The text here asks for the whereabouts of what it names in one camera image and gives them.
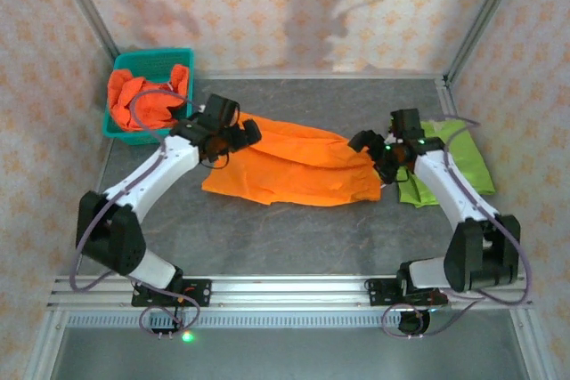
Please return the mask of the light orange shorts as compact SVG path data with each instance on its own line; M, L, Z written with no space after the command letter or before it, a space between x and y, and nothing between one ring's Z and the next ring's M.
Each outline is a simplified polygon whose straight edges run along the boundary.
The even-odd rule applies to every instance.
M364 152L349 148L333 132L248 113L262 139L233 153L201 184L205 192L244 198L262 205L342 206L381 199L381 180Z

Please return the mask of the teal plastic basket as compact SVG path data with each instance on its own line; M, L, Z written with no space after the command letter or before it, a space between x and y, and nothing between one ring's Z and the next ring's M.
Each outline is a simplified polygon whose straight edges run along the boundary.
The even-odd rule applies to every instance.
M166 83L170 71L175 64L182 64L190 69L191 77L186 104L175 111L175 122L188 117L193 111L193 80L194 80L194 52L190 48L161 48L143 50L119 55L114 63L114 69L128 69L135 77L146 77L152 82ZM164 136L171 127L154 130L158 135ZM125 132L121 130L110 117L108 105L104 113L102 124L103 135L122 141L128 145L152 144L156 140L146 131Z

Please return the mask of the aluminium frame post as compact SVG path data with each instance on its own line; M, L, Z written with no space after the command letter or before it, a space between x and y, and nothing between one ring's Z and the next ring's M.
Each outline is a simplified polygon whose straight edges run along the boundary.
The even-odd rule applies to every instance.
M443 81L447 88L451 88L458 80L460 72L465 67L471 53L476 47L476 44L483 36L487 25L498 10L501 1L502 0L483 1L471 27L460 44L459 50L457 51L451 66L448 68L447 72L443 74Z
M114 61L119 55L120 51L115 41L113 40L108 27L102 19L102 16L94 2L94 0L75 0L79 9L83 13L85 19L94 31L95 35L102 43L103 50Z

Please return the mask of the grey metal sheet panel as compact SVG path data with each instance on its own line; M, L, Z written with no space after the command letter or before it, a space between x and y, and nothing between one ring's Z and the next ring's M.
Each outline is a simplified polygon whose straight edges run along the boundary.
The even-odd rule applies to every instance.
M529 380L510 333L457 327L425 340L376 328L66 331L50 380Z

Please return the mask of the lime green shorts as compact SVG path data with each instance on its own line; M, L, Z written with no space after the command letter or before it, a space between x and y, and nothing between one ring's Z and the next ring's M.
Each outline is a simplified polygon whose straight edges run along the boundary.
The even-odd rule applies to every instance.
M464 121L457 118L445 121L422 120L420 123L427 137L438 137L443 142L448 142L454 133L467 126ZM452 140L450 152L456 166L479 194L495 193L491 174L469 131L463 131ZM410 204L416 208L438 205L435 195L427 185L415 175L408 176L403 167L399 169L397 179L400 180L398 183L400 203Z

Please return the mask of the aluminium table edge rail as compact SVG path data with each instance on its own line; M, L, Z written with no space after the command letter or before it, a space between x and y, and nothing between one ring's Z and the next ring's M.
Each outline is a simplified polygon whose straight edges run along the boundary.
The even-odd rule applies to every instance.
M450 152L452 140L463 131L477 128L480 124L472 119L457 115L457 109L452 99L451 89L447 88L444 81L437 84L437 91L443 104L446 119L460 119L467 126L454 133L450 140L444 145L444 163L448 165L452 160ZM520 244L514 240L514 234L503 232L508 242L514 244L517 257L523 264L525 274L525 287L523 294L516 300L510 301L497 295L490 295L485 291L477 291L474 297L461 295L460 298L469 302L470 306L477 303L497 303L501 307L510 310L511 319L514 322L517 332L517 342L523 355L525 369L530 380L560 380L556 372L554 360L547 349L546 338L542 330L539 316L535 311L531 298L531 285L533 284L533 273L529 264L526 252Z
M293 70L282 71L277 69L246 69L230 71L203 71L199 70L196 79L203 80L303 80L303 79L380 79L380 80L430 80L444 81L442 73L421 73L397 69L373 69L363 72L333 72Z
M98 189L101 185L106 165L110 157L112 145L113 140L107 140L103 144L102 161L96 169L97 175L95 178L91 179L90 182L88 182L88 187L90 189ZM58 268L56 271L57 275L53 276L48 288L48 300L58 279L68 278L70 266L71 261L69 261L68 264L65 264L64 268ZM41 307L42 323L37 332L37 335L35 336L36 341L34 343L34 347L22 380L49 380L53 371L55 360L57 358L59 347L61 345L61 339L63 335L63 332L61 330L61 315L54 315L51 306L49 306L49 303L46 303Z

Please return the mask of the aluminium mounting rail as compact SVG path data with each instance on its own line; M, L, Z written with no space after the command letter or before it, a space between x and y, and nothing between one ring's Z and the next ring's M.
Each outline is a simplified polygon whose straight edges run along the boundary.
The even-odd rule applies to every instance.
M214 276L206 301L211 311L363 311L371 307L362 276ZM111 277L92 290L74 292L55 280L47 306L59 310L129 309L134 287Z

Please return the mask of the red-orange shorts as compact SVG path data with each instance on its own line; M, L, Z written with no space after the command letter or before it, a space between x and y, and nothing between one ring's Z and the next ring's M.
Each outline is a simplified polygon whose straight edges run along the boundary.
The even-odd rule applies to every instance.
M152 130L171 127L174 113L186 104L191 72L175 64L166 83L135 77L128 69L116 69L107 84L110 117L125 132L142 131L141 124Z

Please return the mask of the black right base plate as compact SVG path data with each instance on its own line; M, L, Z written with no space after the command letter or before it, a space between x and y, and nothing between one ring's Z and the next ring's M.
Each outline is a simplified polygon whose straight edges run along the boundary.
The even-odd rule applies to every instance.
M370 306L391 306L403 301L403 291L397 279L366 279L364 288L370 299Z

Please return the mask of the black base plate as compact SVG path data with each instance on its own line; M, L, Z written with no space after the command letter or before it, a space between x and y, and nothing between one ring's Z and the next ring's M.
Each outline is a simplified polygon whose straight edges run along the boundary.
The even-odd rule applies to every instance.
M191 307L186 297L194 300L200 307L208 307L212 294L210 279L174 279L167 288L155 291L143 285L134 285L131 305L134 307Z
M366 279L364 288L370 299L370 306L391 306L403 301L403 291L397 279Z

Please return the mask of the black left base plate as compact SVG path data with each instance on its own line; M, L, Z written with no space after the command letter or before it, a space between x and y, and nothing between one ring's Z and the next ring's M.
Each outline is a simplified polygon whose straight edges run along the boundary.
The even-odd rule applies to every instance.
M200 307L208 307L212 294L210 279L174 279L167 288L155 291L143 285L134 285L131 305L134 307L191 307L186 297L194 300Z

